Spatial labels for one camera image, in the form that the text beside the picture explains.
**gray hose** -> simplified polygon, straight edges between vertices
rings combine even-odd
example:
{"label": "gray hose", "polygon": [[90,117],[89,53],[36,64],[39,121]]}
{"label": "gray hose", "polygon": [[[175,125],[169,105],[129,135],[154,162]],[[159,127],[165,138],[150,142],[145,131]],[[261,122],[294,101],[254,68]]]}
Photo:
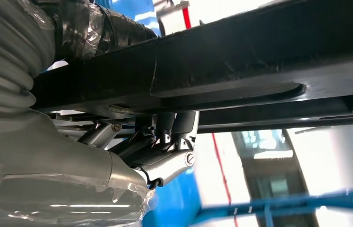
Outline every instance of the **gray hose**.
{"label": "gray hose", "polygon": [[35,102],[33,77],[55,55],[54,29],[42,30],[18,1],[0,0],[0,114],[26,112]]}
{"label": "gray hose", "polygon": [[[0,0],[0,227],[140,220],[147,208],[144,178],[117,155],[60,135],[48,116],[29,108],[33,78],[54,60],[55,32],[29,0]],[[74,215],[72,204],[111,210]]]}

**black metal bar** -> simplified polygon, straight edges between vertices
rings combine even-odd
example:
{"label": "black metal bar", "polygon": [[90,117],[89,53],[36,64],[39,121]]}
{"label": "black metal bar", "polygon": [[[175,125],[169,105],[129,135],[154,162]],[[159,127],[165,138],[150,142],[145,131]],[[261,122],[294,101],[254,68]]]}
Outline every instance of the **black metal bar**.
{"label": "black metal bar", "polygon": [[32,92],[35,109],[113,119],[128,115],[113,115],[110,105],[130,116],[351,96],[353,0],[297,0],[239,14],[49,71]]}

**glass window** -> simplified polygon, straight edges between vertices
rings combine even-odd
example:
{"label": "glass window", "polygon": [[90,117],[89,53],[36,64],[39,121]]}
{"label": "glass window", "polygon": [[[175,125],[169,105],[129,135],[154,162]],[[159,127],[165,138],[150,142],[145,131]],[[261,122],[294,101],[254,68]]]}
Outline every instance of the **glass window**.
{"label": "glass window", "polygon": [[293,157],[282,130],[242,131],[234,132],[232,136],[242,158]]}

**plastic sheet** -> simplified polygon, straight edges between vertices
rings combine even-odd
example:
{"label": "plastic sheet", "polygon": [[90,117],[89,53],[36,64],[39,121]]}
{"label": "plastic sheet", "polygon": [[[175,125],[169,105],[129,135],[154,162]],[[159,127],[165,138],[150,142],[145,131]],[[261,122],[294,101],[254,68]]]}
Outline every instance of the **plastic sheet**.
{"label": "plastic sheet", "polygon": [[29,0],[17,0],[23,10],[28,13],[39,25],[42,30],[54,30],[51,19],[39,7],[32,4]]}
{"label": "plastic sheet", "polygon": [[55,21],[56,60],[90,59],[157,37],[143,24],[88,0],[31,1]]}
{"label": "plastic sheet", "polygon": [[107,184],[61,174],[0,175],[0,226],[129,227],[155,207],[155,192],[144,186]]}

